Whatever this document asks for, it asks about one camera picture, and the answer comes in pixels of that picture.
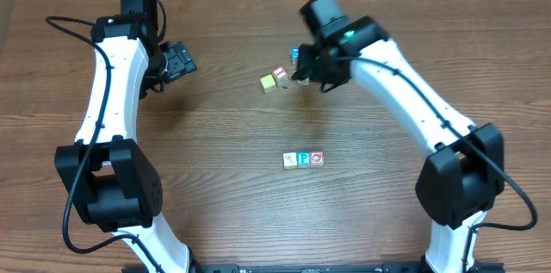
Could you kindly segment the red C wooden block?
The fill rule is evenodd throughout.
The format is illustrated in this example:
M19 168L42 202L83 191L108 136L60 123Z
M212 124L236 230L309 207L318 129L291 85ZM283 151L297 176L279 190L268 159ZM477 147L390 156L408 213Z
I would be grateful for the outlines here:
M322 151L310 151L310 165L312 167L323 167L325 156Z

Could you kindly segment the plain picture wooden block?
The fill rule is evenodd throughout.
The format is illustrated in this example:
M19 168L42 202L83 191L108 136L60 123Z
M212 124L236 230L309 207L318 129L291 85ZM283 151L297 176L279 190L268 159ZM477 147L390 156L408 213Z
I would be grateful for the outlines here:
M296 169L298 167L297 154L295 152L285 152L283 156L283 168L285 170Z

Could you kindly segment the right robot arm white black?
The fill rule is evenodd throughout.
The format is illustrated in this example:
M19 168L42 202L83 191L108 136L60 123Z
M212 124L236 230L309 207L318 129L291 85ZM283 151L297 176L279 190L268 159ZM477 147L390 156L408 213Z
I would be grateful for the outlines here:
M418 271L503 271L502 264L474 259L474 227L505 188L501 132L448 105L370 17L353 22L336 0L310 0L300 14L314 43L295 53L293 77L319 82L323 92L354 81L387 107L425 159L415 191L432 223Z

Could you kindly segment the plain wooden block front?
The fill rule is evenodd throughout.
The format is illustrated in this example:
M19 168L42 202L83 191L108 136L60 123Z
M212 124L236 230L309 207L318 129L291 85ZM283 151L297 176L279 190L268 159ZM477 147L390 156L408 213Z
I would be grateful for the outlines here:
M310 152L297 152L296 158L299 168L309 168L311 166Z

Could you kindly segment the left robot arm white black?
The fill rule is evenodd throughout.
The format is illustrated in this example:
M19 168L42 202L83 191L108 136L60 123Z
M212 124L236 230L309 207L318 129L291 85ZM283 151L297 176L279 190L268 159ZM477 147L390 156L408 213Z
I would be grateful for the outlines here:
M121 0L121 12L90 24L82 40L95 50L88 108L70 146L54 164L68 192L62 221L65 245L87 254L121 240L144 272L199 272L192 251L161 210L160 176L137 144L139 101L164 91L197 66L183 43L164 40L159 0Z

